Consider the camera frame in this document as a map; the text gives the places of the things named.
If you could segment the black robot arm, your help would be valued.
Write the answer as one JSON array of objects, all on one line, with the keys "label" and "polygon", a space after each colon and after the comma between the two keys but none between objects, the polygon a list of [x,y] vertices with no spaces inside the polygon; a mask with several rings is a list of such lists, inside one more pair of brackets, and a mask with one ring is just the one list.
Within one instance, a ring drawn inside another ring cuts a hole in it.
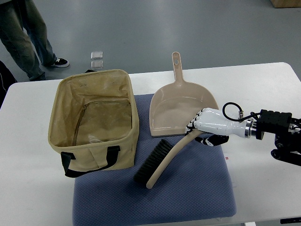
[{"label": "black robot arm", "polygon": [[[229,105],[234,105],[239,109],[237,119],[226,114],[226,107]],[[259,113],[251,112],[245,117],[238,104],[228,102],[224,104],[222,114],[229,121],[244,122],[245,137],[254,136],[262,140],[265,132],[274,134],[276,148],[271,151],[271,156],[279,161],[301,165],[301,120],[293,118],[291,113],[262,109]]]}]

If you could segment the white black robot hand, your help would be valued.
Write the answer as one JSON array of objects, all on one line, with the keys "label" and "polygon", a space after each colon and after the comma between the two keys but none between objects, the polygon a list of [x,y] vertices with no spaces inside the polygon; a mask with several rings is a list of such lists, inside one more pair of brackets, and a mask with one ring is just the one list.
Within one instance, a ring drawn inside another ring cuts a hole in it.
[{"label": "white black robot hand", "polygon": [[194,131],[201,131],[211,136],[195,138],[201,144],[207,146],[218,146],[228,142],[229,135],[234,134],[242,138],[251,136],[251,125],[253,120],[232,121],[227,119],[222,111],[213,108],[204,108],[186,125],[185,135]]}]

